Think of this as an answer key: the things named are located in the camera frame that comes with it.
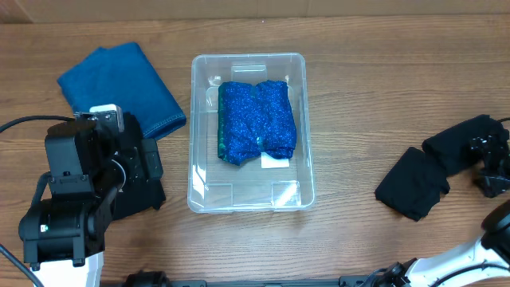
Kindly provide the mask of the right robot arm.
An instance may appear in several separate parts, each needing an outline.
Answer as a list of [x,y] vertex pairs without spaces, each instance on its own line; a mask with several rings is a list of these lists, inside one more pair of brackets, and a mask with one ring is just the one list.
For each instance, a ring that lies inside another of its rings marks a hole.
[[[377,200],[415,221],[449,192],[448,177],[483,162],[475,184],[488,197],[509,188],[509,131],[500,123],[463,123],[411,148],[375,191]],[[471,242],[431,258],[396,263],[381,272],[375,286],[464,286],[509,275],[509,204],[482,222]]]

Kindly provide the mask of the sparkly blue green fabric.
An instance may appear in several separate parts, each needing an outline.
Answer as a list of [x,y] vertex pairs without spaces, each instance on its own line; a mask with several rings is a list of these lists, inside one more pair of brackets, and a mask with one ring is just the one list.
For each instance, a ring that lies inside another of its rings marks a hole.
[[290,159],[297,130],[284,81],[228,81],[218,88],[218,158],[237,166],[262,152]]

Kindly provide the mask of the blue denim cloth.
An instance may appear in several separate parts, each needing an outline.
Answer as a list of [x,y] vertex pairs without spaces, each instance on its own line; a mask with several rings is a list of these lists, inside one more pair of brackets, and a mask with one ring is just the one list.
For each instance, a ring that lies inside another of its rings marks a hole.
[[57,83],[74,112],[115,104],[139,121],[143,136],[160,140],[186,124],[186,116],[135,42],[99,47]]

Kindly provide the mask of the black garment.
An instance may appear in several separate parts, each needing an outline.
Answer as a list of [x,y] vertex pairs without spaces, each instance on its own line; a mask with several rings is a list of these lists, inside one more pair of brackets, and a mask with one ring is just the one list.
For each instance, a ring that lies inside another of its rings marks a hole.
[[424,140],[421,149],[409,147],[375,189],[375,198],[419,221],[449,193],[448,177],[481,160],[470,147],[477,138],[495,140],[506,151],[509,130],[489,115],[479,115]]
[[114,221],[137,214],[149,208],[159,210],[166,195],[161,178],[141,179],[134,182],[120,182],[121,191],[117,193],[112,219]]

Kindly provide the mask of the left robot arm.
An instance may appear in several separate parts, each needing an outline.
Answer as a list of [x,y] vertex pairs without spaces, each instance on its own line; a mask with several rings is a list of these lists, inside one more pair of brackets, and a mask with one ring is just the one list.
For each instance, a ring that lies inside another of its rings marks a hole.
[[48,129],[49,171],[18,226],[24,261],[43,286],[98,286],[111,222],[166,199],[154,139],[125,112],[82,114]]

